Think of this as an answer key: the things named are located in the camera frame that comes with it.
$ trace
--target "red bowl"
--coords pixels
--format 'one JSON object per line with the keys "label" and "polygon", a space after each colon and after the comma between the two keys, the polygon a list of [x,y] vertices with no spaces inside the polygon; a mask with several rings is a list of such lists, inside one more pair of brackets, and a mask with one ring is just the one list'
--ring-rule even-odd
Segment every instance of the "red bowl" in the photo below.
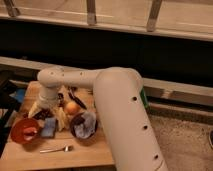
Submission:
{"label": "red bowl", "polygon": [[[25,131],[26,129],[29,129],[29,128],[34,128],[33,130],[36,130],[36,133],[34,133],[33,135],[30,135],[30,137],[26,135],[26,131]],[[33,118],[25,118],[18,121],[12,127],[10,136],[11,136],[11,139],[18,144],[27,144],[36,138],[38,131],[39,131],[39,124],[37,120]]]}

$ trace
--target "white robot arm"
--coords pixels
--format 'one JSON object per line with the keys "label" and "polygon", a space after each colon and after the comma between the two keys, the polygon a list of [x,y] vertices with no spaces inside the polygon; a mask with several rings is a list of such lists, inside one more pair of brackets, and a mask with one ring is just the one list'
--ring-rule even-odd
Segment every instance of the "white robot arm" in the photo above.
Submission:
{"label": "white robot arm", "polygon": [[43,85],[38,105],[57,103],[61,85],[91,88],[118,171],[167,171],[167,166],[140,98],[140,74],[130,68],[64,72],[53,67],[41,70]]}

